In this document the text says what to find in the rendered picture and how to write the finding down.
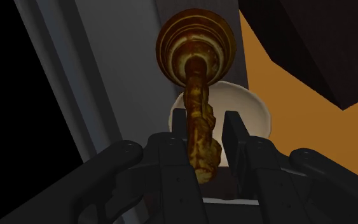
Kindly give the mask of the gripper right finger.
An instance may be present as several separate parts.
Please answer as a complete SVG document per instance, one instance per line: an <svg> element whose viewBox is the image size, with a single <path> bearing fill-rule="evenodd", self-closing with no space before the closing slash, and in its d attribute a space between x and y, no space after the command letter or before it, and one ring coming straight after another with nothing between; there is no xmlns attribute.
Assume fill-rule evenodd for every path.
<svg viewBox="0 0 358 224"><path fill-rule="evenodd" d="M236 111L224 114L222 140L239 194L257 198L264 224L358 224L357 174L308 148L283 155Z"/></svg>

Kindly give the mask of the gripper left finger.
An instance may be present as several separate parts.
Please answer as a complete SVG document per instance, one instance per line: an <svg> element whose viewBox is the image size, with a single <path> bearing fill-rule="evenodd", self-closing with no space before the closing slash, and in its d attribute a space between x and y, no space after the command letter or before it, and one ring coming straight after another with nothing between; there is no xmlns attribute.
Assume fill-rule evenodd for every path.
<svg viewBox="0 0 358 224"><path fill-rule="evenodd" d="M160 211L145 224L209 224L182 135L186 112L172 113L172 131L146 147L119 141L22 204L0 224L116 224L146 193L158 192Z"/></svg>

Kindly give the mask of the golden brown figure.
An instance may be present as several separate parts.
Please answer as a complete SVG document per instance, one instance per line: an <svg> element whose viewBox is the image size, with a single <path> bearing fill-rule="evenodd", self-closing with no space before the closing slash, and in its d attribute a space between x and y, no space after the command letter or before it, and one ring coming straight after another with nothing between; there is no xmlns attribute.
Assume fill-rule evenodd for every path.
<svg viewBox="0 0 358 224"><path fill-rule="evenodd" d="M187 154L200 184L215 178L222 153L221 145L212 137L216 117L209 104L209 87L229 71L236 49L233 31L225 19L198 8L171 17L156 41L160 70L184 89Z"/></svg>

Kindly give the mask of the white bowl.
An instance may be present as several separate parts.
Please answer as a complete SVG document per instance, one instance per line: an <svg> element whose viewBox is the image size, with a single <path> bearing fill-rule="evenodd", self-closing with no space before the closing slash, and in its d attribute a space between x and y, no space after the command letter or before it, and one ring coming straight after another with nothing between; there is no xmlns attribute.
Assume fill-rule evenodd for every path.
<svg viewBox="0 0 358 224"><path fill-rule="evenodd" d="M252 136L268 138L272 130L272 119L265 103L246 88L219 81L209 87L207 103L211 106L214 119L203 115L202 126L206 126L211 137L220 145L222 142L224 114L236 111L240 115L245 128Z"/></svg>

